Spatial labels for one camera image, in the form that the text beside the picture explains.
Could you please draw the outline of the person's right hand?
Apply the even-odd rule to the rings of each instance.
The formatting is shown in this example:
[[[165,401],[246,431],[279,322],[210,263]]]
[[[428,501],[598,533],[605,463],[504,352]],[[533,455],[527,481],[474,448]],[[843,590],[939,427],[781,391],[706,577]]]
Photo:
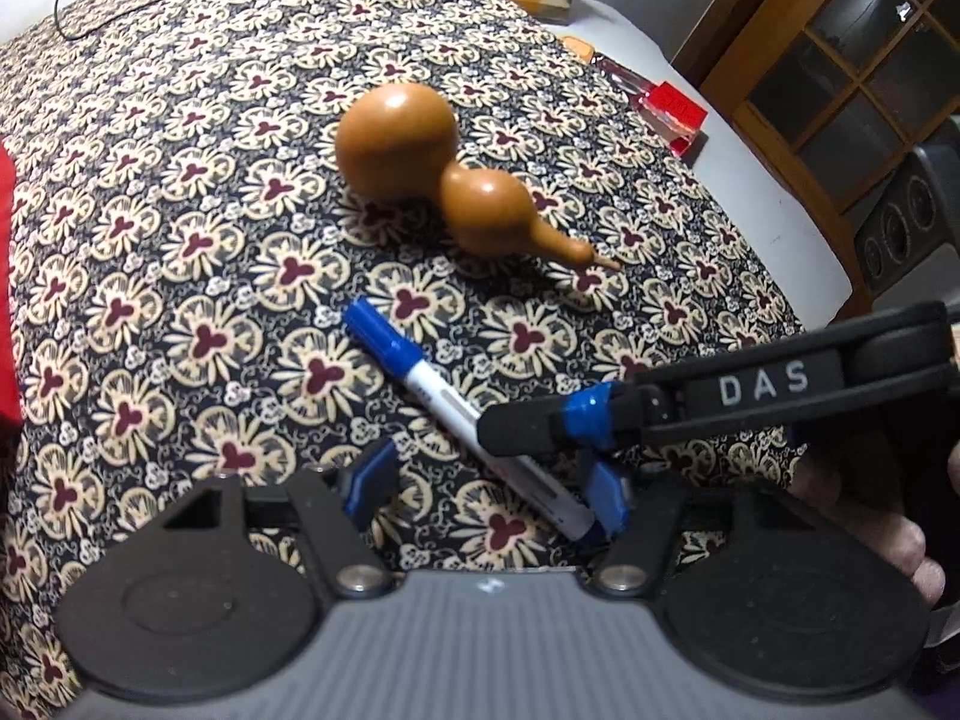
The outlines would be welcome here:
[[[789,493],[898,569],[934,606],[947,590],[946,569],[929,555],[923,527],[905,515],[878,476],[887,466],[869,445],[828,449],[809,442],[794,463]]]

